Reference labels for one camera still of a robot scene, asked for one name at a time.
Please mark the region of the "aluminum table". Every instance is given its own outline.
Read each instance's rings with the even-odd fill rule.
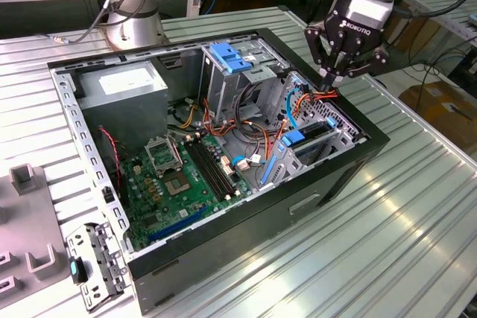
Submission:
[[[405,0],[411,9],[418,10],[421,13],[444,9],[457,0]],[[447,29],[447,33],[442,36],[439,45],[436,48],[446,50],[445,44],[449,41],[452,34],[462,38],[462,40],[470,40],[469,44],[477,45],[477,27],[472,25],[467,20],[470,15],[477,13],[477,0],[467,0],[460,7],[442,16],[436,16],[432,20],[436,21],[440,26]],[[437,51],[433,60],[442,52]]]
[[[296,16],[272,7],[164,22],[169,39],[269,27],[312,61]],[[77,33],[65,34],[75,38]],[[0,171],[44,167],[63,236],[101,222],[45,63],[108,52],[95,31],[64,46],[0,41]],[[176,295],[148,317],[457,317],[477,292],[477,165],[371,77],[345,95],[390,138],[338,198]],[[87,316],[67,278],[1,317]],[[138,317],[133,292],[94,317]]]

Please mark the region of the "expansion slot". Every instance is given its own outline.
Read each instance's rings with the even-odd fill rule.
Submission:
[[[229,200],[234,195],[235,189],[218,167],[212,154],[199,141],[186,142],[184,146],[217,200]]]
[[[190,224],[194,223],[195,221],[199,221],[202,218],[202,214],[208,209],[207,206],[203,207],[201,210],[196,212],[195,214],[186,217],[185,219],[170,225],[162,230],[159,230],[158,232],[155,232],[151,235],[148,235],[148,240],[149,242],[153,242],[155,240],[160,240],[161,238],[165,238],[166,236],[172,235],[174,232],[179,231],[183,229],[186,226],[189,226]]]

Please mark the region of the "blue tab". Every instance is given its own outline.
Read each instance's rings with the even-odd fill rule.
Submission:
[[[225,67],[227,68],[228,72],[230,72],[231,74],[235,74],[236,72],[251,69],[252,65],[246,61],[243,61],[243,59],[240,59],[234,61],[227,61]]]
[[[239,53],[230,44],[223,42],[221,44],[210,45],[210,51],[217,57],[225,61],[234,60]]]
[[[210,45],[210,52],[231,74],[252,68],[252,65],[242,59],[239,52],[226,42]]]
[[[73,261],[69,266],[72,269],[72,275],[75,275],[78,272],[78,269],[76,268],[76,262]]]
[[[275,156],[273,156],[273,158],[270,161],[270,164],[267,167],[267,170],[265,171],[265,174],[263,174],[262,184],[266,183],[267,178],[270,175],[270,172],[271,172],[272,168],[274,167],[274,164],[275,164],[276,161],[277,161],[277,158]]]
[[[335,128],[338,126],[338,122],[334,118],[326,117],[326,121],[328,122],[331,128]]]
[[[299,130],[292,130],[283,135],[282,141],[287,147],[305,139],[305,136]]]
[[[290,139],[286,138],[286,136],[283,136],[283,137],[282,137],[282,142],[283,142],[287,147],[290,147],[290,146],[291,146]]]

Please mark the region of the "motherboard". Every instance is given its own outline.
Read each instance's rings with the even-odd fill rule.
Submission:
[[[121,161],[129,197],[124,209],[134,249],[251,195],[250,186],[228,160],[217,140],[207,135],[178,143],[161,140]]]

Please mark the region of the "ram slot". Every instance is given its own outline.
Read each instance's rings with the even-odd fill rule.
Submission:
[[[227,195],[232,196],[235,189],[232,187],[225,174],[215,163],[210,152],[202,143],[194,141],[186,143],[187,153],[191,156],[202,177],[210,186],[214,195],[219,201],[226,199]]]

